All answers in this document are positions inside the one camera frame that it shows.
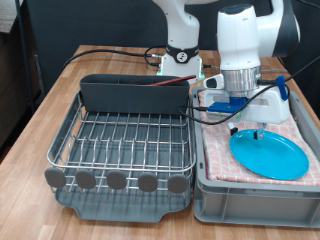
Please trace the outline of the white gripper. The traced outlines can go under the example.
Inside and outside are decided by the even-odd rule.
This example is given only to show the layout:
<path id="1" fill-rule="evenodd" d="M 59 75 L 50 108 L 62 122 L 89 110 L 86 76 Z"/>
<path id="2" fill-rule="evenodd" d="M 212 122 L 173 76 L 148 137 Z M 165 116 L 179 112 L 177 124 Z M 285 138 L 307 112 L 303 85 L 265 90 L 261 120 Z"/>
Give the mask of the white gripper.
<path id="1" fill-rule="evenodd" d="M 254 138 L 262 140 L 266 124 L 281 124 L 290 116 L 288 96 L 278 87 L 270 89 L 260 87 L 249 91 L 246 97 L 230 97 L 224 90 L 206 89 L 203 91 L 202 105 L 206 108 L 206 114 L 210 120 L 220 121 L 236 112 L 254 95 L 257 97 L 243 110 L 228 119 L 230 122 L 228 127 L 232 136 L 238 132 L 235 122 L 259 123 L 258 129 L 254 132 Z"/>

